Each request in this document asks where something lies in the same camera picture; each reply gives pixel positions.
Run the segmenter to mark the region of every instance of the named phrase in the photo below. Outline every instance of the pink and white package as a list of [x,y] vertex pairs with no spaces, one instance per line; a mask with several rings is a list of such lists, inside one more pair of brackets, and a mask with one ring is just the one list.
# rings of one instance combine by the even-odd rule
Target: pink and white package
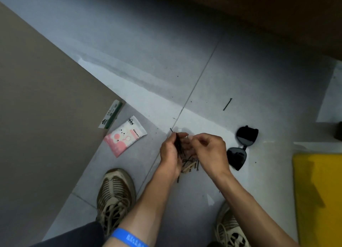
[[119,157],[129,146],[144,135],[147,135],[146,130],[135,116],[132,116],[109,135],[106,135],[104,140],[115,157]]

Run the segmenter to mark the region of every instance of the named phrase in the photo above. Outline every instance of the beige sneaker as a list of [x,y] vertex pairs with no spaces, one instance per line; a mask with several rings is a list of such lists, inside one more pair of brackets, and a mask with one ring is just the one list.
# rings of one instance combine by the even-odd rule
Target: beige sneaker
[[106,172],[97,196],[98,221],[108,237],[135,204],[133,180],[122,169]]
[[227,202],[224,202],[217,216],[214,234],[216,241],[224,247],[250,247]]

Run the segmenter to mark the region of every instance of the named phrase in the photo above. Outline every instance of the label with qr code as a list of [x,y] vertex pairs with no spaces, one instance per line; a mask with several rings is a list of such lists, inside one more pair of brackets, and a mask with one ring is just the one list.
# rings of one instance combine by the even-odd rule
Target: label with qr code
[[114,118],[121,106],[122,106],[122,103],[120,101],[118,101],[117,99],[114,100],[113,104],[107,111],[105,117],[102,119],[99,125],[99,128],[108,129],[110,125],[112,124],[112,122],[114,121]]

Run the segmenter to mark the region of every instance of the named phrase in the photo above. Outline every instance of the person's left hand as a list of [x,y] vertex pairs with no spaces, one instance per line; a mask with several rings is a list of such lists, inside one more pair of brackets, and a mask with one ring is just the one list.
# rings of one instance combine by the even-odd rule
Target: person's left hand
[[[179,137],[185,138],[187,133],[178,133]],[[182,169],[182,160],[178,158],[177,149],[174,146],[176,133],[173,132],[160,147],[160,167],[165,168],[167,173],[171,173],[175,181]]]

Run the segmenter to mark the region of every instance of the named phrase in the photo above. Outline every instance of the blue wristband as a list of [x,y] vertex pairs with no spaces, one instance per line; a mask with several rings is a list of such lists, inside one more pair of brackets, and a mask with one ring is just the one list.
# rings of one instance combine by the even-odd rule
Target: blue wristband
[[112,233],[112,237],[117,238],[130,247],[148,247],[148,245],[145,244],[143,241],[139,240],[133,234],[127,232],[122,228],[117,228]]

